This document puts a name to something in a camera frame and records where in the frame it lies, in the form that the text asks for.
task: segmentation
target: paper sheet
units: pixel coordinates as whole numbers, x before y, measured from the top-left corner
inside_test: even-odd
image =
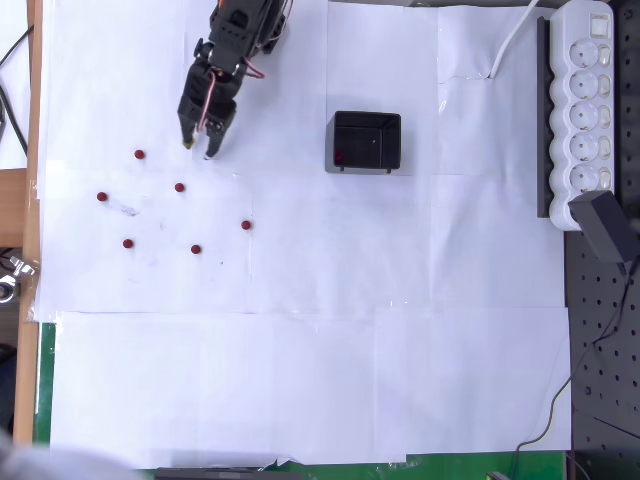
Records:
[[[376,318],[384,446],[404,445],[408,454],[512,451],[544,430],[569,376],[566,309],[400,306]],[[570,446],[570,392],[558,398],[545,438],[527,448]]]
[[[569,374],[565,309],[373,320],[66,313],[51,444],[136,468],[508,451],[542,431]],[[534,449],[570,444],[568,392]]]
[[[374,442],[370,320],[65,314],[51,444],[136,468],[238,454],[401,461]]]
[[[319,3],[296,0],[298,21],[326,22]],[[96,171],[87,162],[47,167],[43,255],[51,268],[43,270],[43,309],[131,312],[153,305],[181,312],[53,314],[61,324],[52,445],[90,448],[138,468],[185,459],[237,465],[247,456],[258,464],[287,456],[355,463],[511,450],[542,431],[551,397],[569,373],[569,347],[566,309],[529,308],[563,305],[562,237],[533,209],[535,159],[527,160],[527,142],[535,129],[527,119],[517,124],[522,118],[511,110],[520,105],[521,112],[535,98],[535,76],[517,77],[516,90],[509,73],[522,67],[517,59],[533,58],[532,37],[514,40],[523,50],[503,64],[496,90],[483,81],[443,84],[447,103],[438,120],[436,28],[464,32],[473,17],[462,9],[464,15],[436,25],[436,12],[426,9],[328,9],[327,56],[309,43],[326,65],[303,63],[294,81],[279,71],[293,68],[288,56],[274,64],[260,59],[259,67],[275,70],[243,87],[232,129],[238,136],[232,140],[230,132],[219,161],[206,163],[196,151],[181,164],[154,153],[159,163],[145,174],[117,161]],[[185,18],[190,25],[191,15]],[[503,13],[485,20],[487,30],[505,22]],[[383,42],[388,50],[377,39],[381,24],[397,33]],[[296,55],[305,32],[320,35],[313,25],[292,29],[283,51]],[[206,35],[206,22],[187,31],[185,52],[191,36]],[[370,44],[375,54],[365,48]],[[367,63],[395,64],[406,48],[413,55],[404,62],[418,78],[363,76]],[[473,48],[482,51],[483,44]],[[184,70],[189,59],[179,56]],[[322,83],[307,77],[310,69],[326,75],[326,112],[315,98]],[[265,83],[270,77],[275,86]],[[360,82],[350,84],[353,78]],[[392,80],[398,89],[388,86]],[[297,103],[303,85],[313,100],[309,111]],[[238,122],[240,109],[259,101],[254,88],[279,95]],[[528,98],[513,100],[519,91]],[[361,108],[367,99],[408,119],[413,138],[403,142],[411,168],[397,176],[326,174],[325,122],[334,110]],[[299,137],[290,133],[296,122],[288,108],[299,119]],[[282,109],[284,131],[274,130],[272,109]],[[481,125],[483,117],[489,121]],[[169,121],[177,135],[177,120]],[[264,157],[257,143],[243,140],[245,121]],[[321,124],[321,133],[312,131]],[[185,197],[171,190],[176,178],[187,179]],[[110,202],[93,210],[103,185],[113,189]],[[126,215],[123,207],[140,214]],[[226,228],[248,216],[255,227],[249,235]],[[129,232],[140,235],[144,249],[122,249]],[[185,250],[198,235],[214,248],[203,244],[203,255],[194,257]],[[227,263],[225,275],[233,272],[237,283],[218,277]],[[532,448],[569,446],[567,389],[551,431]]]
[[[140,45],[126,52],[123,70],[114,68],[108,83],[83,64],[75,67],[82,73],[77,79],[66,74],[60,77],[65,82],[52,80],[50,109],[64,119],[49,129],[46,148],[40,318],[55,320],[64,311],[336,314],[371,313],[393,302],[426,306],[428,168],[417,165],[420,159],[437,155],[436,97],[430,89],[416,102],[407,92],[421,81],[435,82],[429,64],[435,64],[437,12],[376,7],[380,10],[369,13],[378,23],[384,18],[396,31],[384,46],[376,46],[378,56],[391,59],[404,51],[402,61],[418,55],[425,59],[418,69],[423,72],[419,79],[396,80],[397,94],[371,104],[405,117],[403,161],[410,166],[406,172],[410,175],[373,178],[324,171],[327,99],[332,109],[355,108],[370,102],[379,88],[393,80],[393,74],[386,73],[369,90],[345,98],[345,92],[352,90],[350,82],[362,75],[363,68],[361,62],[349,60],[377,33],[370,28],[354,31],[354,22],[337,19],[366,13],[371,7],[331,5],[335,13],[330,36],[351,41],[332,41],[327,60],[328,5],[296,2],[291,28],[276,51],[256,58],[256,66],[267,77],[245,81],[228,138],[219,156],[206,162],[202,138],[193,155],[185,158],[175,112],[169,113],[175,109],[171,98],[179,98],[183,80],[174,74],[176,65],[183,70],[191,61],[183,50],[208,33],[203,18],[208,18],[210,5],[191,3],[194,8],[185,7],[187,13],[182,12],[188,32],[184,35],[176,33],[174,17],[181,18],[178,7],[145,22],[136,21],[144,6],[126,7],[129,20],[120,28],[121,35],[135,29]],[[81,12],[91,15],[92,8],[85,5]],[[111,5],[101,15],[115,17],[119,9]],[[56,31],[77,21],[71,10],[54,10]],[[137,78],[150,69],[146,36],[141,32],[153,37],[152,31],[163,29],[173,33],[163,40],[166,55],[153,58],[162,66],[157,76],[144,77],[153,95],[138,98]],[[52,56],[72,56],[73,44],[64,35],[60,40],[55,37]],[[415,37],[430,47],[425,50],[412,43]],[[102,58],[119,65],[117,57],[124,54],[117,42]],[[339,75],[327,80],[327,68]],[[57,69],[56,64],[52,77]],[[133,79],[133,85],[123,79]],[[85,110],[72,106],[65,112],[53,100],[60,102],[64,97],[56,88],[72,90],[75,82],[86,82],[85,89],[93,85],[97,91],[87,92],[86,97],[96,99],[107,111],[100,131],[108,145],[90,158],[81,148],[63,147],[70,142],[72,124],[87,118],[86,105],[93,100],[83,103]],[[107,84],[110,94],[117,92],[118,102],[102,101],[107,91],[100,85]],[[162,100],[151,109],[156,96]],[[152,120],[123,121],[125,103],[136,105],[131,113],[134,120],[136,112],[145,111],[153,112]],[[163,141],[156,147],[158,137]],[[154,146],[142,162],[132,157],[134,141]],[[181,150],[169,146],[171,142]],[[186,185],[185,194],[173,190],[177,182]],[[109,194],[107,204],[95,200],[100,191]],[[251,231],[239,228],[243,220],[253,223]],[[133,250],[122,248],[125,238],[136,242]],[[190,253],[193,244],[202,247],[201,256]],[[173,293],[158,295],[168,285]]]
[[[27,31],[27,2],[0,0],[0,58]],[[0,84],[11,103],[20,131],[28,142],[29,104],[29,41],[25,39],[0,68]],[[24,154],[9,118],[4,116],[4,132],[0,137],[0,169],[25,168]]]
[[[431,183],[433,303],[562,307],[562,232],[536,218],[536,66],[530,59],[536,18],[547,9],[525,21],[492,80],[473,73],[491,69],[493,43],[483,39],[501,38],[520,9],[439,11],[438,58],[444,60],[438,65],[436,172],[442,175]]]

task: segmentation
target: power strip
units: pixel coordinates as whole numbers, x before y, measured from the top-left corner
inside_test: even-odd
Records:
[[[580,230],[571,200],[615,188],[613,18],[611,7],[591,0],[571,0],[551,16],[549,217],[561,230]]]

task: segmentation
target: black box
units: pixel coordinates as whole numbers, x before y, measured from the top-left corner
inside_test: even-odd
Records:
[[[327,125],[329,173],[391,173],[400,168],[401,118],[396,113],[336,112]]]

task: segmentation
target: black cable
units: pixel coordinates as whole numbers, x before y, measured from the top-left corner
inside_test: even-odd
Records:
[[[9,122],[11,122],[11,126],[16,132],[16,136],[18,137],[18,141],[20,142],[20,146],[24,151],[24,154],[27,154],[27,142],[24,139],[24,135],[20,131],[20,127],[18,126],[18,121],[16,120],[16,116],[13,113],[13,109],[11,108],[11,104],[9,104],[9,99],[7,98],[7,94],[4,93],[2,89],[2,85],[0,85],[0,101],[4,105],[4,109],[7,111],[7,117],[9,117]]]
[[[9,49],[9,51],[6,53],[6,55],[4,57],[2,57],[2,60],[0,60],[0,67],[7,60],[7,58],[9,58],[11,53],[18,47],[18,45],[20,45],[20,43],[25,38],[27,38],[32,31],[33,31],[33,25],[31,25],[27,29],[27,31],[22,34],[22,36],[18,39],[18,41],[16,43],[14,43],[13,46]],[[2,105],[4,106],[4,109],[7,111],[7,117],[9,117],[9,122],[11,123],[11,126],[13,127],[13,130],[16,132],[16,136],[18,137],[18,141],[20,142],[20,146],[22,147],[22,150],[24,151],[24,153],[26,155],[27,154],[27,142],[24,139],[24,135],[22,135],[22,132],[20,131],[20,127],[18,126],[18,122],[16,120],[16,116],[13,113],[13,109],[11,108],[11,104],[9,103],[9,99],[7,98],[7,94],[2,89],[2,86],[0,86],[0,101],[2,101]]]
[[[13,46],[9,49],[7,54],[4,57],[2,57],[2,60],[0,60],[0,67],[2,67],[2,64],[7,60],[7,58],[9,58],[9,55],[11,55],[13,53],[13,51],[16,48],[18,48],[18,45],[20,45],[22,43],[22,40],[27,38],[31,32],[33,32],[33,25],[31,25],[27,29],[27,31],[22,34],[22,36],[18,39],[18,41],[16,43],[14,43]]]
[[[512,480],[515,480],[515,478],[516,478],[515,475],[518,472],[518,455],[520,454],[520,449],[522,447],[526,446],[526,445],[531,445],[533,443],[539,442],[547,434],[547,432],[549,431],[549,428],[551,428],[551,421],[553,419],[553,407],[554,407],[554,405],[556,403],[556,400],[560,396],[562,391],[565,388],[567,388],[567,385],[569,385],[569,382],[571,382],[571,379],[573,378],[573,376],[578,371],[578,368],[580,367],[580,365],[582,365],[582,360],[584,360],[584,357],[586,356],[587,352],[589,352],[589,350],[591,350],[591,348],[594,347],[596,343],[609,338],[611,335],[613,335],[614,333],[616,333],[618,331],[618,326],[620,325],[620,322],[622,321],[622,312],[623,312],[623,309],[624,309],[624,303],[625,303],[625,301],[627,299],[627,293],[629,292],[629,285],[631,284],[631,277],[633,277],[633,274],[635,273],[636,269],[638,268],[638,262],[639,261],[640,261],[640,258],[636,258],[633,261],[633,263],[631,264],[631,268],[629,269],[629,273],[628,273],[628,276],[627,276],[627,282],[626,282],[626,284],[624,286],[624,292],[622,294],[622,299],[620,300],[620,304],[616,307],[615,311],[613,312],[613,315],[611,315],[611,318],[609,319],[609,322],[607,323],[607,326],[604,328],[604,330],[602,331],[600,336],[598,338],[596,338],[594,341],[592,341],[591,343],[589,343],[587,348],[585,348],[584,352],[582,352],[582,355],[580,356],[580,359],[576,363],[576,366],[573,368],[573,371],[569,374],[569,378],[567,378],[567,381],[564,382],[562,387],[560,387],[560,390],[558,390],[556,392],[556,394],[553,396],[553,399],[551,400],[551,408],[549,409],[549,420],[547,421],[547,426],[544,428],[544,431],[538,437],[534,438],[533,440],[528,440],[526,442],[522,442],[516,447],[515,457],[514,457],[514,465],[513,465],[513,468],[511,469],[511,475],[509,477]],[[606,334],[607,330],[609,329],[609,327],[613,323],[613,320],[616,318],[616,315],[618,314],[618,312],[620,312],[620,316],[619,316],[619,319],[618,319],[618,324],[614,327],[614,329],[609,334]]]

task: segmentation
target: green mat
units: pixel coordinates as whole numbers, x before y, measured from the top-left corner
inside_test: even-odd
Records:
[[[40,378],[33,438],[48,444],[51,438],[51,398],[55,363],[55,325],[43,324],[40,339]],[[487,472],[509,474],[513,453],[464,455],[411,455],[406,463],[379,465],[305,466],[286,463],[272,467],[285,472],[302,473],[308,480],[484,480]],[[518,461],[520,480],[565,480],[563,452],[521,453]]]

